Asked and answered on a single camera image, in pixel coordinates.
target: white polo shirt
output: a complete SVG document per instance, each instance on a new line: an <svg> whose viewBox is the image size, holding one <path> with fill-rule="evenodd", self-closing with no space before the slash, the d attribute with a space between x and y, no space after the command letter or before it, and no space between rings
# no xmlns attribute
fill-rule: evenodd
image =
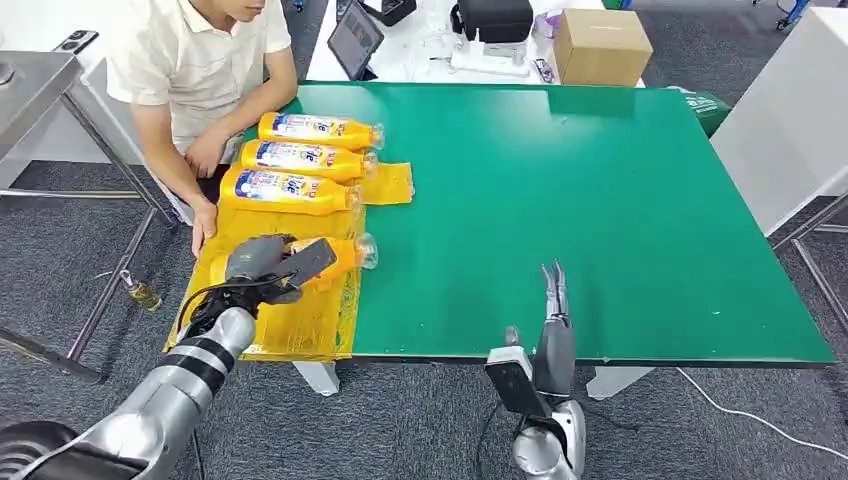
<svg viewBox="0 0 848 480"><path fill-rule="evenodd" d="M107 87L113 98L171 107L180 151L262 84L264 54L291 45L280 0L249 23L216 30L189 0L121 0L111 35Z"/></svg>

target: yellow plastic sheet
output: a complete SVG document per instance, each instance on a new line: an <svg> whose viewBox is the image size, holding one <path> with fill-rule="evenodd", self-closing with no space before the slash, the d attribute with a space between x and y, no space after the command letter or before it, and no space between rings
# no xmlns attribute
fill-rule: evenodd
<svg viewBox="0 0 848 480"><path fill-rule="evenodd" d="M331 236L353 238L363 231L364 210L341 212L324 217L219 209L218 233L204 245L194 266L186 295L211 284L210 265L220 255L228 256L245 240L273 233L290 233L297 238ZM256 337L242 359L336 360L349 358L359 299L359 270L340 277L330 285L305 290L303 296L288 305L261 305L256 322ZM175 343L176 333L203 295L187 309L184 323L176 319L166 348Z"/></svg>
<svg viewBox="0 0 848 480"><path fill-rule="evenodd" d="M379 163L377 174L362 181L362 190L366 205L409 203L415 193L412 167L408 163Z"/></svg>

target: black case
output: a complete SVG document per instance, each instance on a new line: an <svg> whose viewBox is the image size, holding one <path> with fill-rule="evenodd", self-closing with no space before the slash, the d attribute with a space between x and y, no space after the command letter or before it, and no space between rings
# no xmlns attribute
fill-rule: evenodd
<svg viewBox="0 0 848 480"><path fill-rule="evenodd" d="M362 5L362 7L365 8L365 11L372 17L376 18L380 21L380 23L387 27L391 27L397 22L403 20L418 7L415 0L394 0L389 2L383 0L383 11L378 12L366 5L362 0L359 1L359 4Z"/></svg>
<svg viewBox="0 0 848 480"><path fill-rule="evenodd" d="M451 23L456 33L464 30L468 40L522 42L533 27L533 7L530 0L458 0Z"/></svg>

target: black bag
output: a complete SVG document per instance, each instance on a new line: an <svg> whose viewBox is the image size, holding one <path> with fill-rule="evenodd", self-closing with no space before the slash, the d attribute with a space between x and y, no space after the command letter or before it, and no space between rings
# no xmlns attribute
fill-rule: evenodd
<svg viewBox="0 0 848 480"><path fill-rule="evenodd" d="M523 42L533 27L533 7L530 0L457 0L451 26L457 34L464 31L468 40Z"/></svg>

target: bottle label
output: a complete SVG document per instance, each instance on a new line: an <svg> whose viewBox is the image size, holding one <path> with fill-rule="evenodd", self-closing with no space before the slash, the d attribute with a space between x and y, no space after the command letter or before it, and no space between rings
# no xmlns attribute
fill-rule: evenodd
<svg viewBox="0 0 848 480"><path fill-rule="evenodd" d="M280 113L271 124L271 134L279 137L324 139L340 137L346 120L316 115L289 115Z"/></svg>
<svg viewBox="0 0 848 480"><path fill-rule="evenodd" d="M256 150L256 164L261 167L317 168L333 165L336 150L319 145L262 142Z"/></svg>
<svg viewBox="0 0 848 480"><path fill-rule="evenodd" d="M318 192L318 178L245 169L236 180L237 197L256 200L310 199Z"/></svg>

